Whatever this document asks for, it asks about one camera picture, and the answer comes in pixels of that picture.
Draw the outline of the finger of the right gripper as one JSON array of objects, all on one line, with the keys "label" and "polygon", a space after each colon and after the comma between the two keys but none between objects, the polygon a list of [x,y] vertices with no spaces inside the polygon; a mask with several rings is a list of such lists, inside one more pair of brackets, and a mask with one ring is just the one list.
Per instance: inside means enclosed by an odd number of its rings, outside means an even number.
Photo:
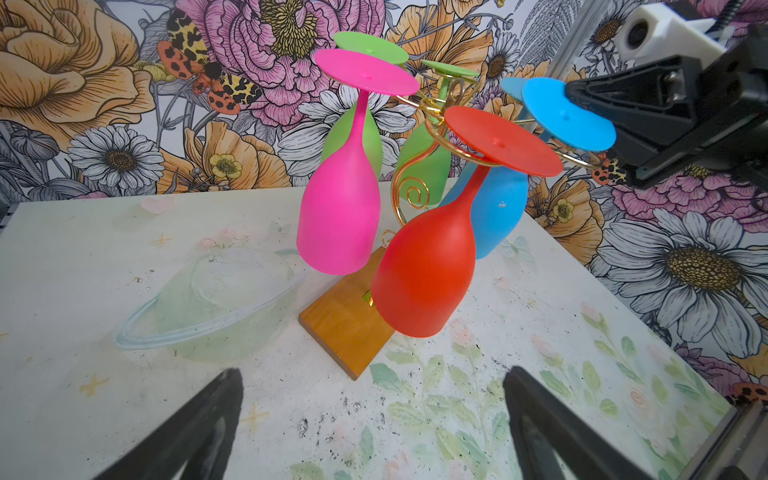
[{"label": "finger of the right gripper", "polygon": [[701,61],[673,55],[619,73],[572,81],[573,104],[609,120],[612,146],[627,182],[647,189],[671,176],[685,149],[677,143],[697,127]]}]

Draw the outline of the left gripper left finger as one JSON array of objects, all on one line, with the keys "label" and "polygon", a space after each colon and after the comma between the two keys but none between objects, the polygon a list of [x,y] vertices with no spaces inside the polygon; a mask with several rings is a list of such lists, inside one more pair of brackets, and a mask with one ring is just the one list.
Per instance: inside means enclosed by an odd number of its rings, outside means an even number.
[{"label": "left gripper left finger", "polygon": [[99,479],[221,479],[236,437],[244,389],[222,371]]}]

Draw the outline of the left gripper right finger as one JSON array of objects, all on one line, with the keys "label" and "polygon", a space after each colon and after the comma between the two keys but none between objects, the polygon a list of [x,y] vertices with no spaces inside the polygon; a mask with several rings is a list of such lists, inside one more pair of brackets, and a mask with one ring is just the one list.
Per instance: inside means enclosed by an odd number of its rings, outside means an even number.
[{"label": "left gripper right finger", "polygon": [[564,463],[578,479],[647,479],[520,366],[503,381],[509,426],[525,479],[562,479]]}]

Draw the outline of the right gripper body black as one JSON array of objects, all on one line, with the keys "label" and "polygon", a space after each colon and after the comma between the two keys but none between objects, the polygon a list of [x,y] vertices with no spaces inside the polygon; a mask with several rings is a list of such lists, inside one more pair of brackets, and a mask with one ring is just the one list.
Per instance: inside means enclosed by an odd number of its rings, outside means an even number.
[{"label": "right gripper body black", "polygon": [[736,174],[767,172],[767,26],[746,37],[699,77],[699,124],[684,165]]}]

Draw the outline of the blue wine glass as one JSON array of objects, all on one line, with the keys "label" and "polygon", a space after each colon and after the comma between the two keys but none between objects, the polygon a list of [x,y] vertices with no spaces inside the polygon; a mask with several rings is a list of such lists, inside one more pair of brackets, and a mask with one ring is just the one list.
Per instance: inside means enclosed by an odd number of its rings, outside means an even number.
[{"label": "blue wine glass", "polygon": [[[577,106],[566,96],[566,83],[547,77],[512,80],[520,85],[532,119],[569,147],[602,151],[614,145],[609,120]],[[523,216],[531,176],[553,177],[563,171],[555,150],[511,120],[469,107],[451,107],[447,124],[467,146],[494,166],[480,187],[471,210],[476,257],[488,256]]]},{"label": "blue wine glass", "polygon": [[500,81],[501,89],[514,100],[523,101],[523,88],[528,82],[526,78],[508,77]]}]

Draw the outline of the red wine glass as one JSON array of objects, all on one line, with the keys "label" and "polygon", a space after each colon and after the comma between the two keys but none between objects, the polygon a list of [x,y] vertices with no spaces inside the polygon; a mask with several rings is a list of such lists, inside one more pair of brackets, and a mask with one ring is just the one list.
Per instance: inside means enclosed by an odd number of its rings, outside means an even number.
[{"label": "red wine glass", "polygon": [[563,171],[545,142],[489,112],[452,106],[442,125],[480,154],[480,165],[456,200],[415,217],[396,233],[371,285],[381,317],[416,338],[439,333],[469,289],[476,261],[471,211],[491,169],[507,167],[535,176]]}]

